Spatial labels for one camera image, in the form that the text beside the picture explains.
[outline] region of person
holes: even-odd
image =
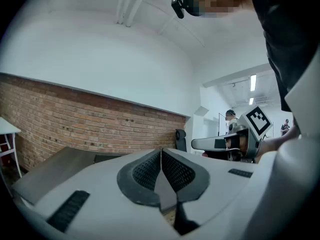
[[[286,119],[284,124],[281,126],[281,130],[280,130],[281,136],[285,135],[289,131],[290,126],[288,123],[289,123],[289,119]]]
[[[238,118],[236,118],[236,113],[229,109],[225,112],[225,120],[228,121],[228,133],[230,133],[233,129],[233,126],[238,122]]]
[[[290,112],[285,96],[307,69],[320,42],[319,26],[315,22],[318,0],[193,0],[193,4],[205,17],[212,13],[224,16],[239,9],[256,12],[264,31],[268,61],[276,76],[281,110]],[[299,134],[294,121],[285,135],[262,141],[257,161]]]

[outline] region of brick wall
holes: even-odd
[[[132,153],[175,146],[184,116],[0,74],[0,114],[21,129],[19,163],[31,169],[65,146]]]

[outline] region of black sleeve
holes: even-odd
[[[252,0],[264,30],[270,65],[278,83],[281,109],[285,96],[308,67],[319,43],[318,0]]]

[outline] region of white table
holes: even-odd
[[[20,133],[20,132],[21,132],[20,129],[16,128],[12,124],[4,120],[2,117],[0,117],[0,135],[4,135],[4,138],[5,138],[5,143],[0,143],[0,146],[7,145],[8,147],[8,150],[5,152],[1,152],[0,150],[0,158],[5,155],[14,153],[16,167],[18,168],[18,172],[21,178],[22,175],[21,175],[18,158],[17,158],[17,152],[16,152],[16,133]],[[8,137],[7,137],[8,134],[12,135],[13,148],[11,148],[10,143],[8,141]]]

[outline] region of ceiling light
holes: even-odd
[[[251,89],[250,89],[250,91],[253,92],[256,89],[257,75],[253,74],[252,76],[250,76],[250,79],[251,79]]]

